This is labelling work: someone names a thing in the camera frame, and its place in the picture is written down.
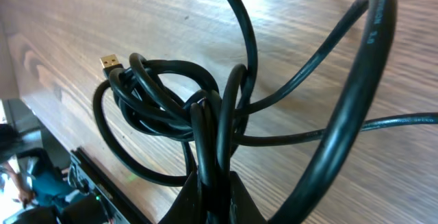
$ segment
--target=metal connector tip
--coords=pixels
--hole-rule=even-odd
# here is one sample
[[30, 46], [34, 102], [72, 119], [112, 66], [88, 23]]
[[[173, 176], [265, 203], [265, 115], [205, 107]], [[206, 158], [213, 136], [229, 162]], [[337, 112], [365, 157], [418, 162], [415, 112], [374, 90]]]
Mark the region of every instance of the metal connector tip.
[[107, 68], [110, 66], [118, 65], [120, 64], [120, 62], [117, 60], [116, 55], [107, 55], [101, 58], [101, 64], [103, 68]]

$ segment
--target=cable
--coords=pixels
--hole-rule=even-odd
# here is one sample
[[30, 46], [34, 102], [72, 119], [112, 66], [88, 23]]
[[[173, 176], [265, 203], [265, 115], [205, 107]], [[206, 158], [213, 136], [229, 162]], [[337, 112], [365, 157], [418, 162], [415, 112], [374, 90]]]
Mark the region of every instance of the cable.
[[[96, 90], [93, 110], [104, 141], [126, 167], [143, 179], [165, 186], [182, 186], [198, 170], [203, 196], [217, 201], [208, 209], [209, 220], [227, 220], [230, 206], [231, 156], [238, 145], [279, 146], [321, 139], [304, 175], [279, 211], [268, 221], [300, 223], [315, 208], [344, 163], [360, 131], [400, 125], [437, 124], [438, 113], [403, 114], [364, 121], [374, 98], [394, 39], [397, 0], [356, 0], [309, 61], [272, 95], [250, 103], [257, 76], [257, 44], [248, 12], [241, 0], [227, 0], [242, 30], [248, 66], [236, 65], [228, 78], [223, 98], [211, 74], [203, 67], [179, 60], [146, 60], [138, 53], [129, 56], [124, 69], [115, 55], [101, 58], [107, 80]], [[326, 129], [286, 136], [245, 136], [248, 115], [267, 108], [293, 91], [333, 50], [350, 27], [368, 11], [361, 44], [348, 79]], [[183, 101], [165, 87], [159, 75], [178, 74], [193, 79], [200, 87]], [[103, 113], [102, 99], [110, 88], [126, 122], [139, 132], [165, 136], [182, 144], [186, 175], [169, 176], [136, 162], [116, 140]], [[237, 92], [242, 97], [237, 101]], [[195, 141], [198, 168], [189, 142]]]

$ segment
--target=person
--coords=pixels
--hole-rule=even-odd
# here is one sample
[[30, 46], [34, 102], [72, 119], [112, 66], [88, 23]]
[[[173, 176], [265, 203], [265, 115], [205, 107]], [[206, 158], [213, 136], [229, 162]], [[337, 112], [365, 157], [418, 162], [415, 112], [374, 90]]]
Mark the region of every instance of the person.
[[1, 164], [1, 170], [14, 182], [24, 208], [36, 200], [39, 206], [62, 210], [79, 193], [62, 179], [43, 148], [13, 155]]

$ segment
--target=wood grain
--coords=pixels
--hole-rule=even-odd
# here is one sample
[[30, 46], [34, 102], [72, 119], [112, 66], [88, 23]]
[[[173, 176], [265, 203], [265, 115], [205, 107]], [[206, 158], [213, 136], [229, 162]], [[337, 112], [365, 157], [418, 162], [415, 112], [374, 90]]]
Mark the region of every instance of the wood grain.
[[[274, 92], [313, 54], [354, 0], [243, 0], [259, 46], [252, 100]], [[399, 0], [396, 38], [368, 118], [438, 110], [438, 0]], [[102, 141], [91, 109], [103, 81], [99, 58], [127, 66], [138, 52], [204, 66], [221, 91], [246, 62], [237, 21], [225, 0], [0, 0], [20, 95], [68, 149], [85, 147], [135, 204], [158, 222], [179, 192], [133, 176]], [[273, 136], [325, 127], [361, 38], [361, 19], [292, 94], [250, 117], [247, 134]], [[194, 82], [163, 76], [184, 98]], [[144, 136], [122, 120], [110, 96], [105, 112], [123, 146], [141, 163], [184, 173], [180, 146]], [[437, 223], [438, 130], [397, 127], [361, 134], [342, 172], [307, 223]], [[241, 147], [232, 168], [262, 214], [291, 193], [318, 142]]]

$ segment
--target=black cable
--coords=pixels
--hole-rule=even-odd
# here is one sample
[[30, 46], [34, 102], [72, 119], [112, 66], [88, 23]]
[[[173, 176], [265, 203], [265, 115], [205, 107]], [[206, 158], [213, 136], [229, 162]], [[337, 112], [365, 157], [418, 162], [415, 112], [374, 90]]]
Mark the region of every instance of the black cable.
[[[201, 182], [206, 189], [216, 191], [215, 194], [204, 192], [203, 196], [219, 198], [219, 204], [216, 205], [218, 207], [211, 218], [214, 222], [227, 220], [230, 204], [230, 193], [227, 192], [230, 160], [238, 145], [292, 145], [322, 139], [296, 189], [269, 220], [269, 223], [274, 224], [300, 223], [314, 209], [339, 173], [360, 130], [438, 123], [438, 113], [405, 114], [363, 122], [394, 39], [396, 0], [356, 0], [299, 72], [274, 94], [254, 103], [250, 103], [257, 76], [254, 31], [242, 1], [227, 1], [242, 29], [248, 68], [242, 64], [233, 68], [223, 99], [216, 81], [203, 67], [178, 60], [146, 60], [137, 53], [130, 55], [131, 68], [128, 69], [124, 69], [117, 62], [106, 66], [107, 61], [103, 61], [108, 80], [97, 88], [93, 98], [96, 123], [108, 147], [128, 169], [146, 180], [166, 186], [184, 185], [190, 172], [197, 169], [188, 144], [195, 140]], [[245, 136], [248, 115], [275, 104], [291, 93], [315, 70], [368, 8], [359, 51], [327, 128], [287, 136]], [[159, 75], [165, 73], [189, 77], [199, 85], [200, 90], [187, 101], [183, 101], [163, 85]], [[109, 87], [114, 92], [114, 101], [125, 120], [133, 128], [145, 134], [166, 136], [182, 143], [186, 176], [162, 175], [147, 169], [122, 148], [108, 127], [102, 109], [103, 93]], [[242, 97], [237, 102], [239, 88]]]

